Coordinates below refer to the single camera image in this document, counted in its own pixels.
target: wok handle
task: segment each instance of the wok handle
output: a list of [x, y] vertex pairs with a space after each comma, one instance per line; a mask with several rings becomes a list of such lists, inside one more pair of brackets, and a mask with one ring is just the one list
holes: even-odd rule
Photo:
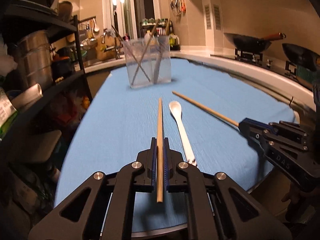
[[271, 34], [266, 37], [263, 37], [262, 40], [265, 41], [279, 41], [283, 40], [286, 37], [284, 33], [276, 33], [276, 34]]

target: clear utensil holder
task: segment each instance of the clear utensil holder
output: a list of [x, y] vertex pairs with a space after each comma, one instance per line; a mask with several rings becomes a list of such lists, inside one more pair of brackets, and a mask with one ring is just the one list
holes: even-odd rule
[[170, 46], [167, 36], [152, 38], [146, 48], [144, 38], [124, 42], [124, 55], [131, 88], [171, 81]]

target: air vent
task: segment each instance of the air vent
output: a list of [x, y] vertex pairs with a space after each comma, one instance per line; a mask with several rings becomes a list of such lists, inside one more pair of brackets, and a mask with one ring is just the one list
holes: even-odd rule
[[218, 5], [213, 6], [214, 18], [216, 21], [216, 30], [221, 31], [221, 19], [220, 19], [220, 9]]
[[211, 30], [211, 18], [210, 18], [210, 7], [209, 5], [204, 6], [205, 21], [207, 23], [207, 30]]

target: metal screw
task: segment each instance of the metal screw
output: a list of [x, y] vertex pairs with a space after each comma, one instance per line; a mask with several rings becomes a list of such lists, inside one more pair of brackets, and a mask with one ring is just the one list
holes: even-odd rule
[[140, 162], [134, 162], [131, 164], [132, 168], [134, 169], [138, 169], [142, 166], [142, 164]]
[[185, 168], [187, 168], [187, 167], [189, 166], [189, 164], [188, 164], [188, 163], [185, 163], [185, 162], [180, 162], [180, 163], [178, 164], [178, 166], [179, 166], [181, 169], [185, 169]]
[[218, 179], [225, 179], [227, 175], [224, 172], [219, 172], [217, 173], [217, 178]]
[[93, 175], [93, 178], [97, 179], [97, 180], [102, 179], [103, 178], [103, 173], [98, 171]]

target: black frying pan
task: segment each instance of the black frying pan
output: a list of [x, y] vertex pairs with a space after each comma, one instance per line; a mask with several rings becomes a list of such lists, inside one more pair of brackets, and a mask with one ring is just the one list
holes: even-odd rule
[[224, 35], [237, 49], [254, 54], [259, 54], [269, 48], [271, 41], [282, 40], [286, 37], [284, 33], [273, 34], [262, 39], [234, 33], [225, 33]]
[[312, 50], [289, 43], [283, 43], [282, 48], [287, 58], [294, 65], [305, 67], [311, 71], [320, 69], [320, 55]]

